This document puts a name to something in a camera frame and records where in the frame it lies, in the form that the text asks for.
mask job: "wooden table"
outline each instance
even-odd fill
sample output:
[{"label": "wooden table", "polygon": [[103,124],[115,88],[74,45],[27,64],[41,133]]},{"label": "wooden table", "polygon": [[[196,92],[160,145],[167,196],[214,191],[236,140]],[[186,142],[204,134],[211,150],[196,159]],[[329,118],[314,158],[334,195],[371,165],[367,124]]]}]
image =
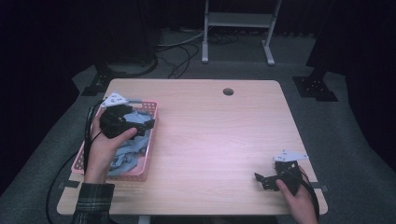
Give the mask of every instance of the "wooden table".
[{"label": "wooden table", "polygon": [[[232,89],[233,95],[223,93]],[[273,157],[306,153],[279,84],[268,80],[114,79],[106,96],[158,102],[159,120],[146,182],[116,185],[111,214],[283,215],[281,193],[264,191],[254,173],[275,175]],[[299,161],[310,180],[309,160]],[[82,175],[70,175],[81,182]],[[66,188],[60,214],[73,214],[77,189]],[[320,213],[328,207],[316,189]]]}]

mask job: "person's right hand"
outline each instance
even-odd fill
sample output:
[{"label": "person's right hand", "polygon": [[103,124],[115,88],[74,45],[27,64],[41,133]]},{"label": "person's right hand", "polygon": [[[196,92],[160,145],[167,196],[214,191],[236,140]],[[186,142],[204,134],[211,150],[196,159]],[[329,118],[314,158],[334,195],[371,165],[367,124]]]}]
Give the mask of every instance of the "person's right hand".
[{"label": "person's right hand", "polygon": [[296,195],[293,196],[282,180],[278,179],[276,184],[288,203],[291,215],[299,224],[318,224],[311,195],[303,185],[300,185]]}]

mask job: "hand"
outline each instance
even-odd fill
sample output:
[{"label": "hand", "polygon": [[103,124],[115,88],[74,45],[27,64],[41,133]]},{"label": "hand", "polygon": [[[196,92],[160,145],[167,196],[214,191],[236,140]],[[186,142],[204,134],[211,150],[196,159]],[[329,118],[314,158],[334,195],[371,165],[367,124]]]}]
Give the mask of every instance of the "hand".
[{"label": "hand", "polygon": [[101,108],[98,115],[92,121],[91,139],[96,135],[97,137],[91,145],[84,183],[105,184],[110,163],[114,160],[114,156],[120,145],[137,133],[137,129],[132,128],[115,138],[108,139],[100,129],[99,119],[104,112],[105,110]]},{"label": "hand", "polygon": [[[305,170],[301,166],[300,171],[305,174]],[[308,182],[304,175],[303,180],[305,182]],[[315,215],[314,205],[312,204],[311,200],[311,195],[303,185],[300,185],[296,195],[293,196],[282,180],[278,179],[276,181],[276,184],[289,205],[291,215],[298,223],[318,224],[317,217]]]}]

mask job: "person's left hand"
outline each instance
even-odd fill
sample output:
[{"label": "person's left hand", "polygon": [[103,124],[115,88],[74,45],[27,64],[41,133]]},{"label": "person's left hand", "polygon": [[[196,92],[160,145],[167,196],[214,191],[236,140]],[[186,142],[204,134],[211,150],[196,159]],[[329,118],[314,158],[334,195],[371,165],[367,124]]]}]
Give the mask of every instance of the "person's left hand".
[{"label": "person's left hand", "polygon": [[99,120],[104,112],[105,110],[101,108],[92,121],[91,140],[93,142],[84,183],[105,184],[110,163],[113,162],[120,145],[137,133],[137,129],[132,128],[115,138],[108,139],[100,129]]}]

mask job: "plaid sleeve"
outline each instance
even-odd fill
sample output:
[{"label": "plaid sleeve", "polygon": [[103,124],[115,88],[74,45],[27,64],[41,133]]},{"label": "plaid sleeve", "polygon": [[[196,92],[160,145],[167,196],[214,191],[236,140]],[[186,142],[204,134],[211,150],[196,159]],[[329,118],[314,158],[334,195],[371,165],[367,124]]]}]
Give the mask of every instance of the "plaid sleeve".
[{"label": "plaid sleeve", "polygon": [[73,223],[109,223],[111,200],[113,199],[114,185],[112,184],[85,184],[81,186],[78,195]]}]

